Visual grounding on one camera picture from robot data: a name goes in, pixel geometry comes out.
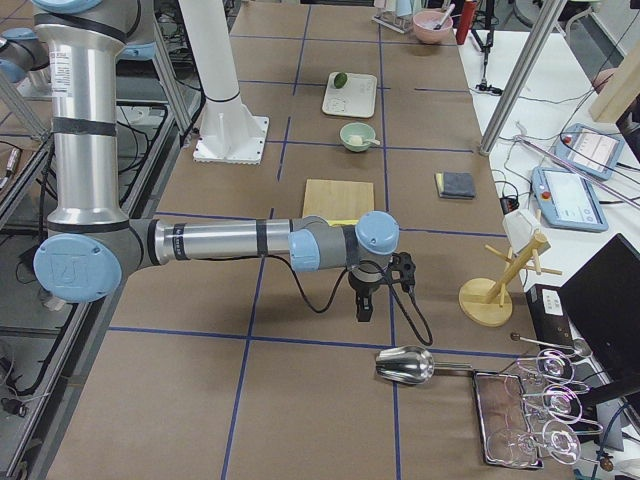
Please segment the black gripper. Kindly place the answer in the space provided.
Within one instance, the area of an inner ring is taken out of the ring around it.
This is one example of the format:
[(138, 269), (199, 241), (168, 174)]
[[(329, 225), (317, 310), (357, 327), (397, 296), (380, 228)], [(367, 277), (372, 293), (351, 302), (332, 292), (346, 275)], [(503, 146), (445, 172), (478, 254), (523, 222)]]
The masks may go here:
[(349, 285), (356, 294), (356, 320), (371, 321), (373, 306), (370, 298), (381, 285), (399, 284), (406, 294), (413, 296), (415, 271), (416, 265), (408, 252), (393, 253), (387, 264), (362, 260), (348, 275)]

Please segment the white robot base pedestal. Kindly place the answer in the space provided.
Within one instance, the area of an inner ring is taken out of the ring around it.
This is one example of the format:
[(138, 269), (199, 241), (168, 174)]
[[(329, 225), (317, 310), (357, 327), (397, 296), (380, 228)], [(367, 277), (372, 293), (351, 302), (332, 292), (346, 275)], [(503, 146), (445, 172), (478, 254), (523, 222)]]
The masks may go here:
[(241, 98), (223, 3), (179, 6), (205, 98), (194, 160), (257, 165), (269, 119), (252, 115)]

